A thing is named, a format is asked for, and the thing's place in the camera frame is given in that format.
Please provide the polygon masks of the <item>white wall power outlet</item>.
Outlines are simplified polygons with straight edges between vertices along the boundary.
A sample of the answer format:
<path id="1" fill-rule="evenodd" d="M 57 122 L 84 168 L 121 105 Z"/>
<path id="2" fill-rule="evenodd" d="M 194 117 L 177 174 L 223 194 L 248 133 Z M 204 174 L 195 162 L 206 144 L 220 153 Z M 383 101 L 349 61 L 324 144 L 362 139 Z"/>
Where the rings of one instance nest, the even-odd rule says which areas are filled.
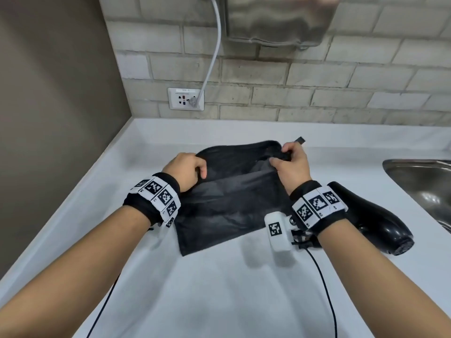
<path id="1" fill-rule="evenodd" d="M 200 89 L 168 88 L 168 101 L 171 110 L 204 111 L 204 94 Z"/>

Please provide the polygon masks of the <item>stainless steel sink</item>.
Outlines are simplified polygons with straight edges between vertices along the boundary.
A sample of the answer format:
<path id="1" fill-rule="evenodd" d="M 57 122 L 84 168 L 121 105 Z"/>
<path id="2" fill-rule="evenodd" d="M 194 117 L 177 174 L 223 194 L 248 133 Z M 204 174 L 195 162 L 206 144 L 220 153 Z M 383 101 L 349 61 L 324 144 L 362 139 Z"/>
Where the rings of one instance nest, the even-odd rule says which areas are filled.
<path id="1" fill-rule="evenodd" d="M 451 160 L 388 159 L 387 175 L 451 234 Z"/>

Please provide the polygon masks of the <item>right wristband with marker tiles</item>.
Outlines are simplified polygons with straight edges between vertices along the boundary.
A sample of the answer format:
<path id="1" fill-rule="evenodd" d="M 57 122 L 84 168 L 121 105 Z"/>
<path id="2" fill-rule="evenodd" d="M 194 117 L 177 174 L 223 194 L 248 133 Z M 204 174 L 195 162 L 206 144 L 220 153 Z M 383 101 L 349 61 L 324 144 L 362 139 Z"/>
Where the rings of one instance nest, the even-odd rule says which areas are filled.
<path id="1" fill-rule="evenodd" d="M 301 221 L 301 228 L 318 236 L 335 222 L 346 219 L 347 205 L 329 187 L 309 180 L 290 194 L 292 209 Z"/>

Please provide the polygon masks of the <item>person's left hand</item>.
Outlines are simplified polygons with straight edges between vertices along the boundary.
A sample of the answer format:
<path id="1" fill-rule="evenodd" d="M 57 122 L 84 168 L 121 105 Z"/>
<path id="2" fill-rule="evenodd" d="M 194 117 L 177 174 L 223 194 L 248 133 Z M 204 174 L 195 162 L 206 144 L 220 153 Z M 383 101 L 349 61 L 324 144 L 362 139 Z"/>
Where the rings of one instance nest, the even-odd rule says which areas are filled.
<path id="1" fill-rule="evenodd" d="M 181 193 L 191 189 L 198 178 L 195 172 L 195 162 L 206 162 L 195 153 L 179 153 L 163 168 L 162 172 L 172 176 L 178 183 Z"/>

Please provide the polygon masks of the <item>person's left forearm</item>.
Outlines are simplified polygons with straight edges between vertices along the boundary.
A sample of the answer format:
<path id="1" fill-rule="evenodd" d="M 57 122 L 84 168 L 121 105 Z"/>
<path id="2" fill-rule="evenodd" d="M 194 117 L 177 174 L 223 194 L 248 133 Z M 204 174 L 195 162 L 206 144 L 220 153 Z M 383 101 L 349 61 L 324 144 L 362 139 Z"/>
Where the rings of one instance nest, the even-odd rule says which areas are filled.
<path id="1" fill-rule="evenodd" d="M 137 209 L 117 209 L 0 308 L 0 338 L 71 338 L 151 226 Z"/>

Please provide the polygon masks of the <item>person's right hand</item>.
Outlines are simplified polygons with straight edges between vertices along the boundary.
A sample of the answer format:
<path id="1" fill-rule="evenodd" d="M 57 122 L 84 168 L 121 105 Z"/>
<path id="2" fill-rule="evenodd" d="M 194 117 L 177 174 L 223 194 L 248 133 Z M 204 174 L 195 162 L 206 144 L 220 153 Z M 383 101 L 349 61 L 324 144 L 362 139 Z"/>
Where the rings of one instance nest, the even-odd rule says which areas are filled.
<path id="1" fill-rule="evenodd" d="M 291 167 L 287 170 L 277 170 L 277 174 L 287 194 L 291 195 L 297 187 L 312 180 L 309 163 L 305 151 L 298 142 L 285 143 L 281 151 L 290 153 Z"/>

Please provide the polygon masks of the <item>left wristband with marker tiles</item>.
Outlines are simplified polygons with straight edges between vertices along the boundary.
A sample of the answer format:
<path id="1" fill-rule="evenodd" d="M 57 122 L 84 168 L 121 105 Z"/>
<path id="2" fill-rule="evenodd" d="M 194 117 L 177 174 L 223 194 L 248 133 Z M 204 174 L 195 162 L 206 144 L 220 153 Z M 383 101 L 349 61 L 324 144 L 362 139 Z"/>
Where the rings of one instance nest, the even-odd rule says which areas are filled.
<path id="1" fill-rule="evenodd" d="M 132 187 L 123 202 L 142 213 L 151 225 L 171 227 L 181 208 L 176 179 L 158 172 Z"/>

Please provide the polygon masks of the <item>person's right forearm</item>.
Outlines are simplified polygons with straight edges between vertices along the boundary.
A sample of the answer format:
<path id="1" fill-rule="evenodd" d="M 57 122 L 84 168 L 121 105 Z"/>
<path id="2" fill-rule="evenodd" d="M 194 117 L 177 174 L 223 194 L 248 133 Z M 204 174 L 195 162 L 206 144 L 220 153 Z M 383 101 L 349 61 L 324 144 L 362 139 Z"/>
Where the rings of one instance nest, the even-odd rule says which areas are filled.
<path id="1" fill-rule="evenodd" d="M 375 338 L 451 338 L 451 318 L 348 220 L 318 240 Z"/>

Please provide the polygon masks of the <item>black drawstring cloth bag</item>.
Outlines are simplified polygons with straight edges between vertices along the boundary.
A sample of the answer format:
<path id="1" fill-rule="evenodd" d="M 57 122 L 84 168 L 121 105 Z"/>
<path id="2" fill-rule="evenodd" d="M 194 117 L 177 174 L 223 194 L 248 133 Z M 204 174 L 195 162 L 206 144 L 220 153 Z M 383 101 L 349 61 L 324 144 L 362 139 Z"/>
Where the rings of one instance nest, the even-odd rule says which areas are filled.
<path id="1" fill-rule="evenodd" d="M 196 156 L 206 161 L 207 177 L 180 195 L 174 225 L 182 256 L 265 228 L 269 213 L 292 214 L 289 195 L 269 162 L 291 160 L 279 142 L 213 146 Z"/>

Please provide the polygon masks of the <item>wristband with marker tiles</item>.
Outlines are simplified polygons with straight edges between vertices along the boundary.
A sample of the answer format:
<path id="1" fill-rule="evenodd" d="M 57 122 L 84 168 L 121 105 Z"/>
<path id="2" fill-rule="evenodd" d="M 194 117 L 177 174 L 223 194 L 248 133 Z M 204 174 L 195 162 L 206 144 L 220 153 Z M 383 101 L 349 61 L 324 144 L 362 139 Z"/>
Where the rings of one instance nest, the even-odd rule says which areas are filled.
<path id="1" fill-rule="evenodd" d="M 346 219 L 347 205 L 329 187 L 309 180 L 290 194 L 292 209 L 301 221 L 301 228 L 318 236 L 335 222 Z"/>
<path id="2" fill-rule="evenodd" d="M 158 172 L 132 187 L 123 202 L 142 213 L 151 225 L 171 227 L 181 208 L 176 179 Z"/>

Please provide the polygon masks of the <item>black hair dryer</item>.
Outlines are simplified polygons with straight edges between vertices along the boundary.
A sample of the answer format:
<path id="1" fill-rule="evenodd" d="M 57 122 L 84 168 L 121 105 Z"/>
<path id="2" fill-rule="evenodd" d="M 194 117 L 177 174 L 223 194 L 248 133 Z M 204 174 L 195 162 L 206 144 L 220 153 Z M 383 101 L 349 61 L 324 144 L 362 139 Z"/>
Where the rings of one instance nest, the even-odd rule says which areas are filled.
<path id="1" fill-rule="evenodd" d="M 378 250 L 402 255 L 414 246 L 409 228 L 392 212 L 351 192 L 336 181 L 328 186 L 347 206 L 346 217 Z"/>

